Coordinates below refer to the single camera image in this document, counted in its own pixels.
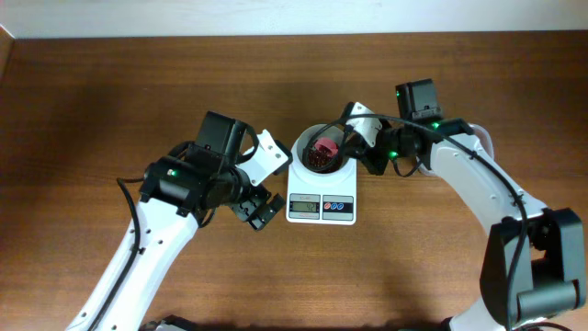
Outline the pink measuring scoop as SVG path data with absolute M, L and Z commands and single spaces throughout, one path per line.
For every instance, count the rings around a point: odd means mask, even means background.
M 337 143 L 328 137 L 321 137 L 317 139 L 313 144 L 313 148 L 316 152 L 328 157 L 335 157 L 339 151 Z

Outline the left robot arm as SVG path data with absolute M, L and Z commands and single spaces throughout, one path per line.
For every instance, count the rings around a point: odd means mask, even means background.
M 286 201 L 263 182 L 288 169 L 292 153 L 268 131 L 208 112 L 197 137 L 149 164 L 139 197 L 130 180 L 117 183 L 130 208 L 130 223 L 71 330 L 137 330 L 167 271 L 197 230 L 226 206 L 255 231 Z

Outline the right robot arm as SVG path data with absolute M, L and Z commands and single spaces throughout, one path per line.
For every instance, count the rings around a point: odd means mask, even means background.
M 539 330 L 587 302 L 583 228 L 569 208 L 553 210 L 494 161 L 473 125 L 445 119 L 432 80 L 396 87 L 400 115 L 350 102 L 340 123 L 356 137 L 341 147 L 373 175 L 411 157 L 454 189 L 488 235 L 480 298 L 444 330 Z

